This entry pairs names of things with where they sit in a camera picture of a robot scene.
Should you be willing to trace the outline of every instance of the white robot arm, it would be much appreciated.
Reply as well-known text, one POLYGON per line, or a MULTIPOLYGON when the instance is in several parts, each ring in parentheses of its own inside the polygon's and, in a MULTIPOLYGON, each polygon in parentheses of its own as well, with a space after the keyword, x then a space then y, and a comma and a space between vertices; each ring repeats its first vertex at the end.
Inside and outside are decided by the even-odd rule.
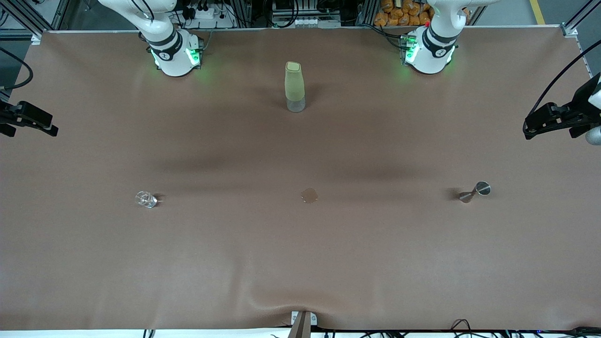
POLYGON ((154 56, 154 62, 169 76, 182 76, 200 66, 202 40, 175 29, 167 12, 175 0, 99 0, 134 24, 142 33, 154 56))
POLYGON ((455 42, 465 27, 463 8, 485 6, 500 0, 428 0, 435 15, 430 26, 421 26, 409 33, 415 42, 404 51, 405 62, 422 73, 440 72, 451 61, 455 42))

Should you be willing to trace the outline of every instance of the brown leather table cover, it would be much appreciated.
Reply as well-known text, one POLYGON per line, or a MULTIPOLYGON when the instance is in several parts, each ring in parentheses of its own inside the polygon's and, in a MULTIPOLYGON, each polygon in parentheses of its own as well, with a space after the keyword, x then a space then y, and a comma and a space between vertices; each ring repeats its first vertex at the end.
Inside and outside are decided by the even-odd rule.
MULTIPOLYGON (((576 40, 459 43, 428 76, 368 29, 216 32, 202 70, 169 78, 136 34, 45 34, 11 101, 60 131, 0 138, 0 327, 269 327, 303 309, 337 329, 601 325, 600 148, 521 131, 576 40), (450 200, 479 180, 490 196, 450 200), (138 207, 140 190, 164 202, 138 207)), ((587 79, 580 61, 544 102, 587 79)))

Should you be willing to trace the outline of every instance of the yellow floor line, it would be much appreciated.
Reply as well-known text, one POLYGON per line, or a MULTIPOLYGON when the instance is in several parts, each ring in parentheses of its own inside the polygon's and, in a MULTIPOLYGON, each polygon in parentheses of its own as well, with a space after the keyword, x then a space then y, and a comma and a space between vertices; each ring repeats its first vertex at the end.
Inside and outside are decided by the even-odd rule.
POLYGON ((545 19, 543 18, 543 12, 540 11, 540 6, 538 5, 538 0, 530 0, 530 6, 532 6, 532 11, 534 12, 534 17, 536 18, 536 23, 538 25, 544 25, 545 19))

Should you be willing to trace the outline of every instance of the brown table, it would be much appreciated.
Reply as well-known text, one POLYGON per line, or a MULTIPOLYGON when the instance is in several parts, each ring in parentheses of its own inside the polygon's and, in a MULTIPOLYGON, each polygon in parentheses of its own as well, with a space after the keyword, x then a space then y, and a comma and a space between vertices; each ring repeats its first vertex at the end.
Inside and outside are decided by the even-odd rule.
POLYGON ((11 101, 60 132, 0 138, 0 328, 599 326, 599 148, 521 132, 578 52, 559 28, 466 29, 427 76, 369 30, 216 32, 169 78, 136 34, 45 34, 11 101))

